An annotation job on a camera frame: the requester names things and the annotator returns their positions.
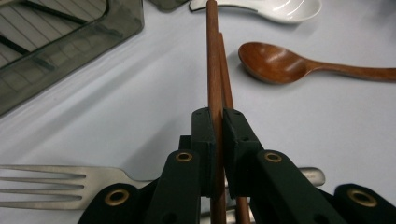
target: white table surface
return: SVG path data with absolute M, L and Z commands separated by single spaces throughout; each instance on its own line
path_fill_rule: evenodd
M 322 2 L 299 25 L 219 10 L 235 109 L 264 148 L 323 170 L 322 189 L 356 183 L 396 204 L 396 84 L 317 72 L 269 85 L 248 76 L 237 56 L 242 44 L 260 41 L 320 61 L 396 67 L 395 1 Z M 205 12 L 186 4 L 162 13 L 148 1 L 144 12 L 143 32 L 0 118 L 0 164 L 113 166 L 135 179 L 161 174 L 179 136 L 191 134 L 191 112 L 207 106 Z M 0 223 L 75 224 L 80 215 L 0 208 Z

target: chopstick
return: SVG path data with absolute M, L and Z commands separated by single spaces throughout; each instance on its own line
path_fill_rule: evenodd
M 233 109 L 233 94 L 231 91 L 230 76 L 228 74 L 227 58 L 225 55 L 224 39 L 222 33 L 219 33 L 219 56 L 221 68 L 221 89 L 224 107 Z M 250 224 L 248 199 L 246 197 L 236 198 L 236 223 Z
M 218 5 L 215 0 L 206 3 L 207 95 L 208 106 L 216 136 L 216 168 L 214 195 L 210 199 L 211 223 L 225 224 L 225 185 L 222 150 L 222 90 L 219 60 Z
M 233 108 L 233 96 L 228 75 L 227 59 L 222 34 L 219 33 L 218 5 L 215 0 L 206 2 L 206 42 L 207 42 L 207 95 L 212 123 L 216 135 L 216 172 L 214 196 L 210 201 L 211 223 L 225 224 L 225 186 L 222 148 L 222 109 Z M 248 200 L 237 198 L 238 223 L 250 223 Z

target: metal fork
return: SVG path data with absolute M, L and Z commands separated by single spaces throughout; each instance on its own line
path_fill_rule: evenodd
M 0 193 L 52 195 L 74 199 L 65 201 L 24 201 L 0 202 L 0 207 L 46 209 L 46 210 L 79 210 L 86 209 L 96 194 L 103 188 L 116 184 L 130 184 L 137 189 L 145 187 L 150 182 L 132 180 L 125 172 L 111 167 L 90 166 L 58 166 L 58 165 L 0 165 L 0 170 L 31 171 L 38 173 L 53 173 L 72 175 L 64 178 L 37 177 L 1 177 L 0 181 L 27 182 L 38 184 L 55 184 L 67 186 L 69 189 L 1 189 Z

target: white ceramic spoon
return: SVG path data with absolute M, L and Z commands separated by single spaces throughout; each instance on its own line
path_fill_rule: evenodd
M 280 23 L 298 23 L 316 16 L 320 0 L 217 0 L 219 7 L 243 7 L 256 11 L 264 18 Z M 190 10 L 206 7 L 206 0 L 191 0 Z

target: dish rack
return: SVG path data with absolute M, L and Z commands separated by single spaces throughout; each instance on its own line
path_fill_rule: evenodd
M 0 0 L 0 116 L 143 27 L 142 0 Z

